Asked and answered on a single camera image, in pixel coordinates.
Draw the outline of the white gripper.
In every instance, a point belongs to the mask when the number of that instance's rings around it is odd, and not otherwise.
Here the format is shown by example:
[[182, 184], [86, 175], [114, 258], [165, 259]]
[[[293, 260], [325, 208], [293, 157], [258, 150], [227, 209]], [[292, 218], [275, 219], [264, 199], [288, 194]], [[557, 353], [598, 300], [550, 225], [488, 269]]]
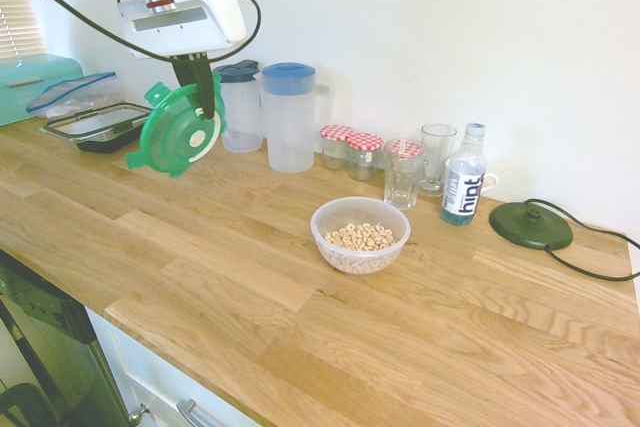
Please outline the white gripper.
[[[153, 13], [144, 0], [118, 5], [124, 39], [136, 58], [153, 53], [168, 57], [235, 48], [247, 30], [238, 0], [173, 0], [174, 7]], [[205, 59], [174, 60], [172, 67], [181, 87], [197, 85], [200, 108], [206, 119], [215, 114], [215, 87]]]

